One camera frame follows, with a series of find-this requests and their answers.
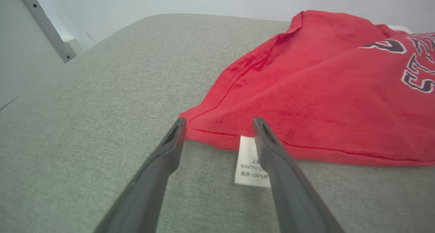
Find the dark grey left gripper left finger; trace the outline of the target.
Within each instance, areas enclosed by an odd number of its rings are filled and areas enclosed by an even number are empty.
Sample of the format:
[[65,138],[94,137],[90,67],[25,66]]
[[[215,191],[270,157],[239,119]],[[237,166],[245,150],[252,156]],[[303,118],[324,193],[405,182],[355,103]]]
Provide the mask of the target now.
[[96,227],[96,233],[154,233],[169,176],[180,164],[186,120],[179,118]]

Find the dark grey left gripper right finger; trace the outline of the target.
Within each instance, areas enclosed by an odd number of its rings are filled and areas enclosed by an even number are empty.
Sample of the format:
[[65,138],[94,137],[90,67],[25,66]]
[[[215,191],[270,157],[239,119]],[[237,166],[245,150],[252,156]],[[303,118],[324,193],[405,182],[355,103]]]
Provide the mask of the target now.
[[343,233],[344,230],[295,159],[262,118],[253,119],[260,165],[267,172],[282,233]]

